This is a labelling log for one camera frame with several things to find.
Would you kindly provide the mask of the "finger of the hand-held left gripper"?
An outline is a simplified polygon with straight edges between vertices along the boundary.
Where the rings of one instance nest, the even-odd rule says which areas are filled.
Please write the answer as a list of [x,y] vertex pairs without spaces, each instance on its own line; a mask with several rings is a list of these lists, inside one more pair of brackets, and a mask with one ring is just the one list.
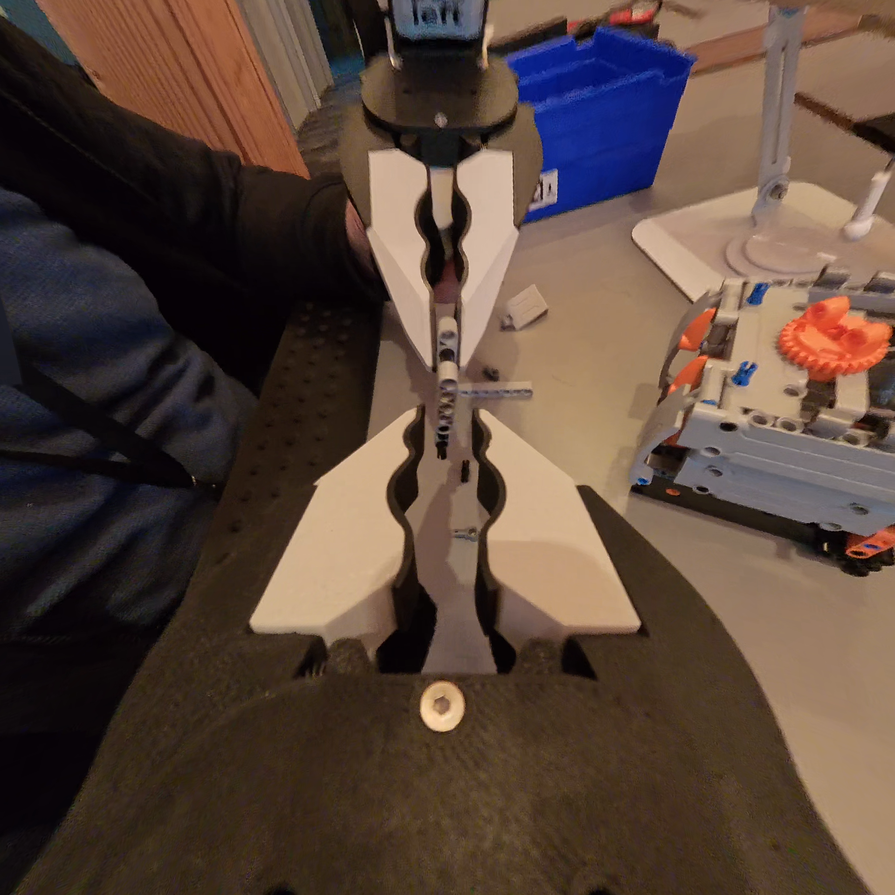
[[429,192],[426,166],[400,149],[368,155],[371,222],[367,236],[400,323],[425,369],[432,368],[429,245],[418,211]]
[[465,211],[458,242],[464,262],[459,358],[471,359],[489,324],[519,232],[514,218],[513,155],[481,150],[454,170],[452,198]]

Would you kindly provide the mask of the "person's left forearm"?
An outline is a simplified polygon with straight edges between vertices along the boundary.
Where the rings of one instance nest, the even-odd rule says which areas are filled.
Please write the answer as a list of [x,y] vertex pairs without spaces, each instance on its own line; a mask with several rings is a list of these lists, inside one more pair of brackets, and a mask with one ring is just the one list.
[[168,131],[133,164],[134,186],[153,205],[140,274],[173,329],[252,392],[297,305],[379,298],[339,175],[247,165]]

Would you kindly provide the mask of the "white round stand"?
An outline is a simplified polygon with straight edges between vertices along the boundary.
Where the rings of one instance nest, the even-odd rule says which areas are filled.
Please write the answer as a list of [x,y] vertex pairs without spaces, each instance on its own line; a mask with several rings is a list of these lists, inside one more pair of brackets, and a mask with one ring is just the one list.
[[764,95],[757,194],[750,225],[725,248],[725,260],[737,274],[756,278],[818,275],[836,260],[831,238],[806,220],[785,214],[789,193],[790,136],[799,53],[807,5],[773,2],[764,31]]

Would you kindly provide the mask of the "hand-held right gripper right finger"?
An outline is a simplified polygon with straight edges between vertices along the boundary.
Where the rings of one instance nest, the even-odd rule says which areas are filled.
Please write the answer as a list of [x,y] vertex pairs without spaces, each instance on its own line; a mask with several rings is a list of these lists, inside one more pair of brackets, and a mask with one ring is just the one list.
[[638,633],[642,621],[574,480],[493,413],[473,412],[475,610],[499,674],[532,642]]

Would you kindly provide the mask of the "person's left hand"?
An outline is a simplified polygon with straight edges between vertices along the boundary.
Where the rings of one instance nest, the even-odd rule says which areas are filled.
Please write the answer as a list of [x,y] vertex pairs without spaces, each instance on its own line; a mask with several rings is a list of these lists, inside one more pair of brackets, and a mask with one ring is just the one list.
[[345,202],[344,226],[346,240],[352,253],[352,263],[364,282],[365,291],[376,303],[387,303],[389,301],[387,290],[379,273],[364,222],[351,199]]

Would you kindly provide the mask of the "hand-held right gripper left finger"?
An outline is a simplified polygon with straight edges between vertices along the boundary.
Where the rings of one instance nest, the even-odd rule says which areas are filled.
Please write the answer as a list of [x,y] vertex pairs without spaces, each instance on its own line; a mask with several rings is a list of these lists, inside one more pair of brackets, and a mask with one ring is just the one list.
[[253,633],[355,641],[382,672],[421,672],[437,608],[418,577],[407,511],[425,429],[420,405],[319,478],[250,618]]

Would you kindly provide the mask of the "person's blue jeans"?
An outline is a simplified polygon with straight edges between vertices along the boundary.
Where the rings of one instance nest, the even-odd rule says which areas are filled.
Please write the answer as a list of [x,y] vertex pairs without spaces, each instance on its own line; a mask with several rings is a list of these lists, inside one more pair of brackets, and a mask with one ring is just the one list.
[[258,403],[140,276],[2,189],[2,643],[162,625]]

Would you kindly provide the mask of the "small grey panel piece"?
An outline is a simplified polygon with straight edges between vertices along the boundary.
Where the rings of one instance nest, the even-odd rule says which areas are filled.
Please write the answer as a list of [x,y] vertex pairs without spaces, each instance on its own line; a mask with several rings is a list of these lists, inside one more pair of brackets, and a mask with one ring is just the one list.
[[519,294],[507,299],[500,309],[499,328],[520,331],[549,312],[549,306],[537,285],[529,285]]

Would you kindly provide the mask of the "blue tagged plastic bin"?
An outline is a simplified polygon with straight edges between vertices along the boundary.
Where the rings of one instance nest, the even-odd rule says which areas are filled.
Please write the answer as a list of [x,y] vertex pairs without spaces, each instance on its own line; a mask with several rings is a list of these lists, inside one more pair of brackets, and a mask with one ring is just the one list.
[[543,171],[524,222],[650,188],[695,57],[617,28],[507,57],[533,108]]

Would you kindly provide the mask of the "grey orange toy brick vehicle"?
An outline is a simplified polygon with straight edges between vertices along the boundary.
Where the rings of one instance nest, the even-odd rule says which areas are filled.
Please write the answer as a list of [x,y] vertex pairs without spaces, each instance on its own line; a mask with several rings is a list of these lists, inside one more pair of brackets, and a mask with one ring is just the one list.
[[632,492],[893,567],[894,278],[729,279],[677,325]]

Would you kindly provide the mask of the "black perforated panel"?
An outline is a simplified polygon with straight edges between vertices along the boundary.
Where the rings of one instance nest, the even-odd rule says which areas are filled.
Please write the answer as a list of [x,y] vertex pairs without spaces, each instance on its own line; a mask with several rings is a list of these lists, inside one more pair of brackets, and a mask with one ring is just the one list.
[[288,537],[319,479],[366,438],[383,310],[300,303],[285,327],[258,406],[208,531],[201,565],[253,539]]

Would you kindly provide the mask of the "person's black jacket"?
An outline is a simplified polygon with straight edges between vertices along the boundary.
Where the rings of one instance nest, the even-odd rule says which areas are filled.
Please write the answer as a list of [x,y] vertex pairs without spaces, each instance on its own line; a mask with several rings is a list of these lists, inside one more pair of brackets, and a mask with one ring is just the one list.
[[223,232],[241,162],[118,106],[19,28],[1,25],[2,158],[17,185],[70,178],[64,193],[173,225]]

